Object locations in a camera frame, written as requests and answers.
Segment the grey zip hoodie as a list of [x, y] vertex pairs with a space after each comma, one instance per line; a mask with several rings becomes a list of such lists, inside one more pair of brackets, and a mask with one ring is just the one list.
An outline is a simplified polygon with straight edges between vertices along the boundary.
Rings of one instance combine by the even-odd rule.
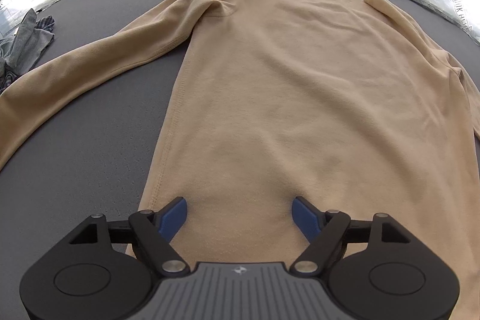
[[16, 33], [1, 39], [1, 93], [29, 72], [55, 40], [52, 15], [38, 19], [30, 9]]

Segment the beige long-sleeve shirt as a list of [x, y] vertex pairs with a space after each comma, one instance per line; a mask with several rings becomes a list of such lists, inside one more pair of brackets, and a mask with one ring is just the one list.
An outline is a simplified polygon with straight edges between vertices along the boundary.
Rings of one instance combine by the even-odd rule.
[[387, 212], [465, 278], [479, 272], [479, 91], [388, 0], [165, 0], [1, 95], [1, 160], [91, 88], [182, 42], [141, 205], [174, 196], [189, 262], [292, 260], [305, 196]]

